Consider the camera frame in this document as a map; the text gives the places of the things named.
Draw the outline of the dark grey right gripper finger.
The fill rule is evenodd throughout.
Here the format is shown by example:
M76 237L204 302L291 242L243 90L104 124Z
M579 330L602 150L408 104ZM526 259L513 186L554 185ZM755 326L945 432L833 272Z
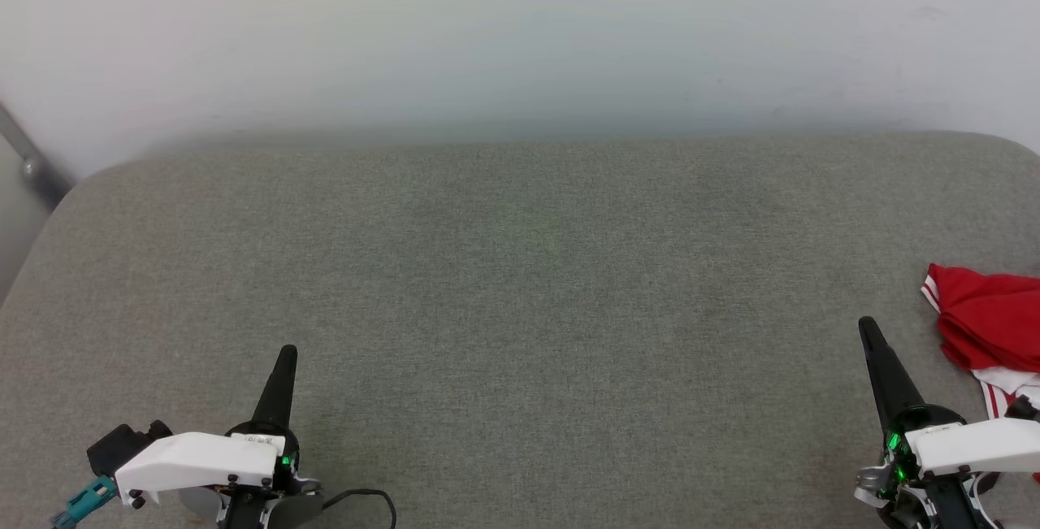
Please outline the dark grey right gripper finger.
M882 429L898 433L921 429L926 422L925 403L894 348L869 315L859 319L858 328Z

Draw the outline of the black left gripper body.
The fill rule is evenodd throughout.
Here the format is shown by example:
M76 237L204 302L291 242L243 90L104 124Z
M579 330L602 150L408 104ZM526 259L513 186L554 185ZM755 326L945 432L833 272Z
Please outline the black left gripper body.
M282 440L274 478L260 488L201 486L181 491L181 503L216 528L300 528L323 511L323 488L316 479L298 476L300 443L288 427L270 422L244 422L227 437Z

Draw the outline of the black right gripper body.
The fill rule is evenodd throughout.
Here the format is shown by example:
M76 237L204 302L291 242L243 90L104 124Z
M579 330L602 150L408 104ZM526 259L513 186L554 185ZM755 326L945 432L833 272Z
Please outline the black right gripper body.
M965 424L964 418L946 407L913 405L880 406L884 432L879 465L863 467L856 477L854 495L876 508L888 528L1000 528L1002 522L986 514L981 488L991 488L991 473L973 472L962 466L957 472L928 472L913 454L909 433L936 431L941 424Z

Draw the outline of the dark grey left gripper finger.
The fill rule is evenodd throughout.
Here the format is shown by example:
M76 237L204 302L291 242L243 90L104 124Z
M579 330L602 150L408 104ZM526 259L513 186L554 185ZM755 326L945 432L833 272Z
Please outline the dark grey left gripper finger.
M289 429L296 388L297 359L296 346L285 345L281 348L253 411L253 422Z

